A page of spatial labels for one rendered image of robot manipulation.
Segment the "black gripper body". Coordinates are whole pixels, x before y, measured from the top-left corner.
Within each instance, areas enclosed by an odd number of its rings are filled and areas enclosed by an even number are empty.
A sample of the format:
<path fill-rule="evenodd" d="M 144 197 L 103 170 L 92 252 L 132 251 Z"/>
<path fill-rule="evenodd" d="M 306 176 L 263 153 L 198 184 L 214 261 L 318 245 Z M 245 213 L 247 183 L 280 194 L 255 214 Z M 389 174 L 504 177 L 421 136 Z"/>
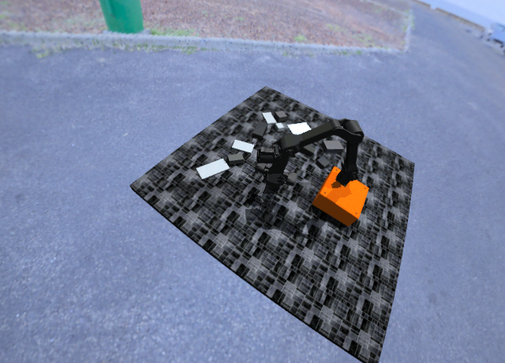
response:
<path fill-rule="evenodd" d="M 282 175 L 283 177 L 285 177 L 285 181 L 288 185 L 291 185 L 291 186 L 294 186 L 295 183 L 296 183 L 296 180 L 297 180 L 297 174 L 290 171 L 290 172 L 285 172 L 285 168 L 286 166 L 284 167 L 280 167 L 278 165 L 275 164 L 275 161 L 273 162 L 272 164 L 272 167 L 274 167 L 275 169 L 282 169 Z M 265 173 L 266 171 L 268 171 L 270 168 L 270 166 L 268 166 L 266 163 L 257 163 L 256 167 L 255 167 L 255 170 L 260 172 L 260 173 Z"/>

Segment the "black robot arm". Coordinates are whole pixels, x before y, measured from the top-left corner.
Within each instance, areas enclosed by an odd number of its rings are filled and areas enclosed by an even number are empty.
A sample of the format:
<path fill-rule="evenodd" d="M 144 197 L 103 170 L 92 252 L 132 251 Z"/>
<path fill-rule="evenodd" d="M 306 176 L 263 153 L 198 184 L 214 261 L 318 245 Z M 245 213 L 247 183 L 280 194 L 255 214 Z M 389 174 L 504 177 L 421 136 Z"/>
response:
<path fill-rule="evenodd" d="M 341 127 L 343 126 L 343 128 Z M 357 152 L 358 144 L 363 141 L 364 133 L 359 126 L 358 121 L 350 119 L 331 119 L 324 125 L 319 125 L 309 131 L 301 134 L 288 134 L 272 144 L 273 148 L 260 148 L 257 150 L 256 159 L 258 163 L 273 163 L 284 167 L 287 165 L 290 157 L 295 158 L 302 147 L 316 143 L 319 140 L 329 136 L 336 135 L 346 142 L 346 159 L 342 160 L 342 169 L 336 175 L 336 181 L 346 187 L 350 182 L 356 181 L 358 177 Z M 280 145 L 280 149 L 279 149 Z M 282 175 L 282 169 L 270 167 L 268 170 L 267 183 L 272 185 L 281 185 L 285 181 Z"/>

